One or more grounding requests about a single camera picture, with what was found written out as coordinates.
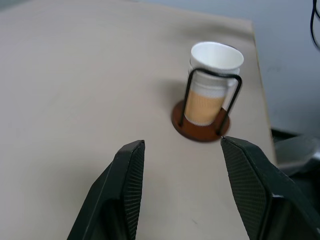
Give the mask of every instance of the round base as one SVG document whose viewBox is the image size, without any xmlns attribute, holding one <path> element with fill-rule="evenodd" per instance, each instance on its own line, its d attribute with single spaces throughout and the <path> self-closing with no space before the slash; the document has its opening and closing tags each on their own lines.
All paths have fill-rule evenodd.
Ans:
<svg viewBox="0 0 320 240">
<path fill-rule="evenodd" d="M 183 108 L 184 101 L 178 102 L 173 110 L 171 115 L 171 121 L 174 128 L 187 139 L 191 139 L 197 142 L 213 142 L 220 139 L 221 136 L 225 135 L 230 126 L 229 116 L 227 117 L 224 127 L 220 135 L 216 134 L 216 129 L 220 126 L 224 116 L 227 114 L 226 110 L 221 108 L 220 112 L 216 116 L 213 123 L 208 126 L 197 126 L 189 122 L 186 117 L 183 115 L 183 124 L 179 125 L 181 112 Z"/>
</svg>

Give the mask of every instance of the black wire cup holder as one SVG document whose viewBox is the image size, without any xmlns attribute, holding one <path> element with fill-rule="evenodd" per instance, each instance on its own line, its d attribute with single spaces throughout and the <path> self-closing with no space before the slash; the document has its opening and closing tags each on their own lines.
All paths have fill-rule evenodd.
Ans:
<svg viewBox="0 0 320 240">
<path fill-rule="evenodd" d="M 204 73 L 214 77 L 223 79 L 236 79 L 237 86 L 231 98 L 231 101 L 225 111 L 221 108 L 220 113 L 216 117 L 216 120 L 209 126 L 196 126 L 190 123 L 185 117 L 185 111 L 187 107 L 188 97 L 190 93 L 191 83 L 196 72 Z M 229 113 L 239 95 L 242 87 L 242 79 L 237 74 L 230 73 L 218 73 L 204 68 L 193 69 L 188 76 L 186 90 L 184 94 L 184 100 L 176 104 L 172 111 L 171 120 L 174 128 L 186 138 L 198 141 L 198 142 L 211 142 L 219 139 L 229 128 Z"/>
</svg>

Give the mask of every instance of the stacked paper cup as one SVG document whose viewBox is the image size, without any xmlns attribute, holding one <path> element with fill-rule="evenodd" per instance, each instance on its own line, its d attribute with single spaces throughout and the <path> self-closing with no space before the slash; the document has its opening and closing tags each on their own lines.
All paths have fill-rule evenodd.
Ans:
<svg viewBox="0 0 320 240">
<path fill-rule="evenodd" d="M 235 48 L 218 42 L 199 42 L 191 49 L 189 73 L 196 68 L 215 73 L 239 74 L 244 56 Z M 197 125 L 207 126 L 214 122 L 228 90 L 237 81 L 196 72 L 188 95 L 185 118 Z"/>
</svg>

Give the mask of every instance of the gray object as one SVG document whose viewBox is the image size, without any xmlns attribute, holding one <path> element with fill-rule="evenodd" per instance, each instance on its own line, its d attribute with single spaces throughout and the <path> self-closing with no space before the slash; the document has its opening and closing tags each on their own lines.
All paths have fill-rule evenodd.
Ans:
<svg viewBox="0 0 320 240">
<path fill-rule="evenodd" d="M 296 136 L 274 144 L 279 169 L 287 176 L 306 173 L 320 167 L 320 140 Z"/>
</svg>

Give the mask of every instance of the wire handle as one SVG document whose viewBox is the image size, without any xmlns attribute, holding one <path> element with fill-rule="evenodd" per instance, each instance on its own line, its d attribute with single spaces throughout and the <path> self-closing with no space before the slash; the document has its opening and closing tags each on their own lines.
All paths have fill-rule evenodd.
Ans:
<svg viewBox="0 0 320 240">
<path fill-rule="evenodd" d="M 186 90 L 185 90 L 185 95 L 184 95 L 182 112 L 181 112 L 181 117 L 180 117 L 180 122 L 179 122 L 179 126 L 180 127 L 182 127 L 183 124 L 184 124 L 184 115 L 185 115 L 185 111 L 186 111 L 186 107 L 187 107 L 187 101 L 188 101 L 188 97 L 189 97 L 191 82 L 192 82 L 194 74 L 196 72 L 201 72 L 201 73 L 204 73 L 204 74 L 208 74 L 208 75 L 211 75 L 211 76 L 214 76 L 214 77 L 220 77 L 220 78 L 224 78 L 224 79 L 236 79 L 237 82 L 238 82 L 238 84 L 236 86 L 236 89 L 235 89 L 235 91 L 233 93 L 232 99 L 231 99 L 231 101 L 229 103 L 229 106 L 228 106 L 228 108 L 226 110 L 226 114 L 223 117 L 223 120 L 222 120 L 222 122 L 220 124 L 220 127 L 215 132 L 217 135 L 220 135 L 220 132 L 223 129 L 223 127 L 224 127 L 224 125 L 226 123 L 226 120 L 228 118 L 228 114 L 230 113 L 231 108 L 233 107 L 233 105 L 235 103 L 235 100 L 237 99 L 237 96 L 238 96 L 238 94 L 240 92 L 240 89 L 241 89 L 241 86 L 242 86 L 242 79 L 241 79 L 241 77 L 239 75 L 236 75 L 236 74 L 217 73 L 217 72 L 209 71 L 209 70 L 204 69 L 204 68 L 195 68 L 195 69 L 193 69 L 189 74 L 188 82 L 186 84 Z"/>
</svg>

